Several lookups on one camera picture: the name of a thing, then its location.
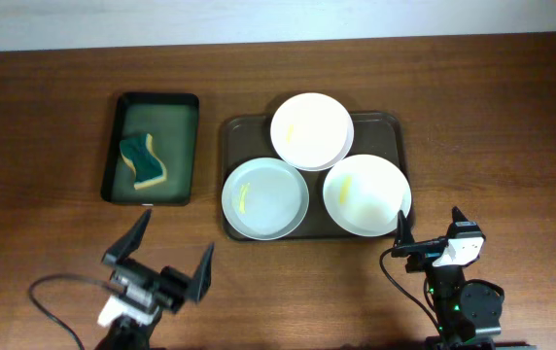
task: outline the white plate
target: white plate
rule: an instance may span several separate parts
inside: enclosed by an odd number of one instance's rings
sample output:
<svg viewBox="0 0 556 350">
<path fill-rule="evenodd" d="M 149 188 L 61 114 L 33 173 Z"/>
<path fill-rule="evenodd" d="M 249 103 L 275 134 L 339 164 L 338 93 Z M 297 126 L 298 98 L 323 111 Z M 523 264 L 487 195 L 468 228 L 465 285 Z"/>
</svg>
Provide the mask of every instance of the white plate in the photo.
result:
<svg viewBox="0 0 556 350">
<path fill-rule="evenodd" d="M 345 158 L 328 173 L 324 203 L 339 226 L 373 237 L 397 228 L 399 210 L 407 216 L 412 193 L 394 164 L 382 157 L 358 155 Z"/>
<path fill-rule="evenodd" d="M 271 143 L 284 161 L 306 171 L 328 169 L 345 158 L 354 141 L 349 112 L 321 93 L 283 103 L 271 121 Z"/>
<path fill-rule="evenodd" d="M 222 210 L 241 234 L 277 239 L 293 231 L 308 210 L 308 188 L 301 174 L 276 158 L 239 165 L 226 179 Z"/>
</svg>

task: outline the green scouring pad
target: green scouring pad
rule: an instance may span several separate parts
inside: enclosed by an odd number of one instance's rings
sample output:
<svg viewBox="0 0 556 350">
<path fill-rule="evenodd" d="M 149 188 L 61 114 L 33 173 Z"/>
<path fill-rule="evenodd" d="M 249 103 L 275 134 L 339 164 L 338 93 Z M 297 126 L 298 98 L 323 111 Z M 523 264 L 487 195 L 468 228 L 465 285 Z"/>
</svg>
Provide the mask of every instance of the green scouring pad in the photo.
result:
<svg viewBox="0 0 556 350">
<path fill-rule="evenodd" d="M 135 190 L 162 183 L 166 179 L 163 162 L 153 152 L 153 136 L 143 133 L 121 141 L 121 156 L 135 174 Z"/>
</svg>

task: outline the yellow sticker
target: yellow sticker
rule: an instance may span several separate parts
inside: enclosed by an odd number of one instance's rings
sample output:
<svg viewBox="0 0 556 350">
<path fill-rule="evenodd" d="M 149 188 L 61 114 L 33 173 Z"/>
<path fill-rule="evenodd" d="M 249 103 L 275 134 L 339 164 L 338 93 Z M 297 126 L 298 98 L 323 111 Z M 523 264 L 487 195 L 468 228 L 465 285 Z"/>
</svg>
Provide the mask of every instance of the yellow sticker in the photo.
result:
<svg viewBox="0 0 556 350">
<path fill-rule="evenodd" d="M 347 201 L 347 193 L 349 193 L 349 188 L 352 186 L 352 176 L 347 175 L 345 181 L 343 182 L 343 186 L 340 188 L 340 197 L 338 198 L 338 202 L 340 204 L 345 204 Z"/>
<path fill-rule="evenodd" d="M 248 188 L 250 188 L 250 183 L 241 185 L 241 189 L 239 189 L 239 212 L 241 214 L 246 214 L 246 194 L 248 194 Z"/>
<path fill-rule="evenodd" d="M 287 143 L 291 143 L 291 138 L 294 136 L 294 125 L 289 125 L 289 129 L 287 130 Z"/>
</svg>

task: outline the wood grain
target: wood grain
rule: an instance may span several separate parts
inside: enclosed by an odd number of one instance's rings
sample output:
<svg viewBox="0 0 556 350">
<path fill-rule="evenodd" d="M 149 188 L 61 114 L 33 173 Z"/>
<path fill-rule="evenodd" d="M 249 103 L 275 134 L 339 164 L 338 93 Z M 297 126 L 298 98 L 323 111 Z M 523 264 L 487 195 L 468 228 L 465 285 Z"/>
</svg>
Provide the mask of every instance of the wood grain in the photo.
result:
<svg viewBox="0 0 556 350">
<path fill-rule="evenodd" d="M 238 244 L 221 233 L 220 125 L 319 91 L 400 119 L 417 239 L 446 232 L 460 206 L 487 235 L 467 277 L 508 295 L 498 340 L 556 349 L 556 34 L 0 53 L 0 348 L 72 349 L 27 286 L 63 271 L 107 278 L 103 251 L 143 211 L 99 198 L 114 102 L 128 90 L 201 104 L 191 203 L 155 209 L 137 259 L 192 272 L 216 242 L 208 297 L 166 315 L 154 346 L 331 349 L 434 334 L 379 270 L 387 239 Z M 423 275 L 389 269 L 419 293 Z M 100 291 L 69 283 L 39 297 L 88 347 L 105 334 Z"/>
</svg>

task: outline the white wall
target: white wall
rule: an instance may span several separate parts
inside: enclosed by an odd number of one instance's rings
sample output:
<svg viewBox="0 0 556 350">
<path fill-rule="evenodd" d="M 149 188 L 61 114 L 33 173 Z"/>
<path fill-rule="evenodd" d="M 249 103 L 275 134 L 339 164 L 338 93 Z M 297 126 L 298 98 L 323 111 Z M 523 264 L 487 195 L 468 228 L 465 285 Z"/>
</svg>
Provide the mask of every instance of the white wall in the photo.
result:
<svg viewBox="0 0 556 350">
<path fill-rule="evenodd" d="M 556 0 L 0 0 L 0 51 L 556 31 Z"/>
</svg>

